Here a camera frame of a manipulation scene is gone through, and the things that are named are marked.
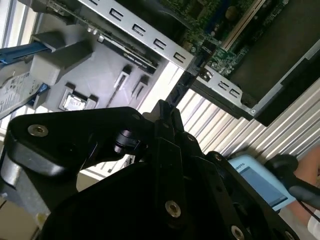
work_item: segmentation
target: sticker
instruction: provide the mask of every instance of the sticker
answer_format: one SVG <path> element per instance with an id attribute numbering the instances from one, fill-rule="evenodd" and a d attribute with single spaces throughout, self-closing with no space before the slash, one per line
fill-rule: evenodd
<path id="1" fill-rule="evenodd" d="M 15 76 L 8 80 L 0 88 L 0 114 L 9 114 L 15 108 L 24 105 L 34 94 L 37 93 L 41 83 L 33 79 L 29 72 Z"/>

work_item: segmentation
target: screen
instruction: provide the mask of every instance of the screen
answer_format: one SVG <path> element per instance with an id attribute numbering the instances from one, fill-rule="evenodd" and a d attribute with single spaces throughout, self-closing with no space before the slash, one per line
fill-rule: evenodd
<path id="1" fill-rule="evenodd" d="M 288 199 L 252 168 L 246 167 L 240 174 L 272 208 Z"/>

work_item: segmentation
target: pcie slot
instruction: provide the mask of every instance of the pcie slot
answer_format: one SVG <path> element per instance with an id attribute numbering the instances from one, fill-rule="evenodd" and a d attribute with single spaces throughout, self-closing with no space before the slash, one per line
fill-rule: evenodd
<path id="1" fill-rule="evenodd" d="M 251 19 L 256 15 L 261 6 L 265 3 L 266 0 L 255 0 L 254 3 L 250 6 L 250 8 L 245 12 L 240 21 L 233 28 L 231 33 L 228 35 L 226 40 L 223 41 L 221 47 L 228 51 L 232 44 L 239 37 L 241 32 L 245 29 Z"/>

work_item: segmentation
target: expansion slot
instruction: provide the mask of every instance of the expansion slot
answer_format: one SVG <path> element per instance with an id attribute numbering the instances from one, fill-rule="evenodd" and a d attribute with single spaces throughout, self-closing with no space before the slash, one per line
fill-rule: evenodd
<path id="1" fill-rule="evenodd" d="M 78 0 L 154 52 L 186 70 L 194 56 L 116 0 Z"/>
<path id="2" fill-rule="evenodd" d="M 145 58 L 144 55 L 133 46 L 128 45 L 121 39 L 112 35 L 112 33 L 105 31 L 88 19 L 85 19 L 84 17 L 79 16 L 75 12 L 69 10 L 60 2 L 49 0 L 47 6 L 62 16 L 72 15 L 79 21 L 79 23 L 81 23 L 81 25 L 87 28 L 88 31 L 92 32 L 92 34 L 99 35 L 98 41 L 100 43 L 108 46 L 110 49 L 123 56 L 133 64 L 136 64 L 145 72 L 151 75 L 155 73 L 158 65 Z"/>
<path id="3" fill-rule="evenodd" d="M 239 37 L 241 32 L 245 29 L 251 19 L 255 16 L 261 6 L 265 3 L 266 0 L 255 0 L 250 8 L 245 12 L 240 21 L 236 24 L 233 30 L 230 32 L 225 41 L 223 41 L 221 47 L 228 51 L 232 44 Z"/>

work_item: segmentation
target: corrugated metal panel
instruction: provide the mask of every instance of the corrugated metal panel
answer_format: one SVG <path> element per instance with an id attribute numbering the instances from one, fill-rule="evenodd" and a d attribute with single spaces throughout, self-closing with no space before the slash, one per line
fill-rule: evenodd
<path id="1" fill-rule="evenodd" d="M 236 119 L 192 90 L 178 108 L 185 130 L 197 138 L 204 153 L 230 156 L 246 151 L 264 162 L 283 153 L 299 158 L 320 144 L 320 79 L 268 127 Z"/>
<path id="2" fill-rule="evenodd" d="M 94 179 L 102 180 L 122 169 L 127 157 L 128 155 L 125 155 L 119 161 L 108 161 L 99 163 L 95 166 L 91 166 L 85 170 L 82 170 L 81 173 Z"/>
<path id="3" fill-rule="evenodd" d="M 36 17 L 37 13 L 17 0 L 1 1 L 0 46 L 9 48 L 28 44 Z"/>

